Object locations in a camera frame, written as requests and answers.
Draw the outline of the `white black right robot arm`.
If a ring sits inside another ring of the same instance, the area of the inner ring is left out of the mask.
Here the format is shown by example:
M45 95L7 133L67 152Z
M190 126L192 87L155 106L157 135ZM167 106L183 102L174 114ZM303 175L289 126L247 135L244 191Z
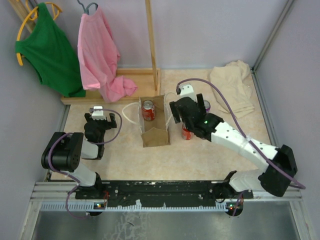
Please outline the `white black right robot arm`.
M276 147L244 137L221 117L206 112L202 94L196 97L197 101L187 96L170 102L174 121L183 122L195 136L222 145L257 167L235 172L223 185L224 194L235 198L242 191L263 189L282 197L298 171L293 150L285 144Z

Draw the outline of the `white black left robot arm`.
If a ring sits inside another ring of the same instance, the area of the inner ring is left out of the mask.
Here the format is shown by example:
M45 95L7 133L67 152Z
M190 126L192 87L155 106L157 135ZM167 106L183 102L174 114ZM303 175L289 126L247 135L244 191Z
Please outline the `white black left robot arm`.
M143 147L162 147L170 144L169 123L173 117L163 100L145 99L136 103ZM105 145L114 141L127 116L103 106L94 106L84 115L84 132L55 132L41 156L41 165L70 177L77 189L95 199L104 192L101 177L81 163L81 159L100 160Z

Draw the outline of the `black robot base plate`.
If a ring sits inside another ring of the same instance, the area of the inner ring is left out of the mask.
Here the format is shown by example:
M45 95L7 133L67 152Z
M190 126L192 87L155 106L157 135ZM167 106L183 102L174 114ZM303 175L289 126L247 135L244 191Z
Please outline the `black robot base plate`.
M102 181L94 186L79 186L77 200L106 200L108 207L129 207L139 200L143 207L214 207L221 200L237 199L227 181Z

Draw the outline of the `canvas bag with rope handles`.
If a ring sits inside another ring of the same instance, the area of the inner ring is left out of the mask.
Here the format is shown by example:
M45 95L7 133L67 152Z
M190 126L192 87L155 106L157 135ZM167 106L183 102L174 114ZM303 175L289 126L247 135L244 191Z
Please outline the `canvas bag with rope handles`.
M174 92L168 92L164 95L153 97L140 97L138 102L129 103L122 109L122 115L128 122L139 126L143 147L160 147L170 144L169 123L173 118L170 110L168 96L176 95ZM155 106L155 119L152 121L144 120L142 115L142 104L144 101L150 100ZM135 115L138 121L130 119L126 115L129 108L137 108Z

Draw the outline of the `red Coke can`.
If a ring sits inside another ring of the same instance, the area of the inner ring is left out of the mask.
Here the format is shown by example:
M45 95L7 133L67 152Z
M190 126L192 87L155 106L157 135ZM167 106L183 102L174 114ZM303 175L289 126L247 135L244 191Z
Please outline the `red Coke can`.
M194 133L186 128L185 123L182 123L181 125L181 137L184 140L191 140L194 137Z
M151 100L146 100L141 108L142 116L146 121L153 121L156 118L155 105Z

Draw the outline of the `purple Fanta soda can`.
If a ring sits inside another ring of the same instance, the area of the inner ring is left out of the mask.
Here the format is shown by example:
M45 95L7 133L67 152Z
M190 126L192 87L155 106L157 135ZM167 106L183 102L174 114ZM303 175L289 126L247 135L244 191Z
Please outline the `purple Fanta soda can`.
M204 107L205 107L206 113L209 113L211 109L211 104L208 100L204 100Z

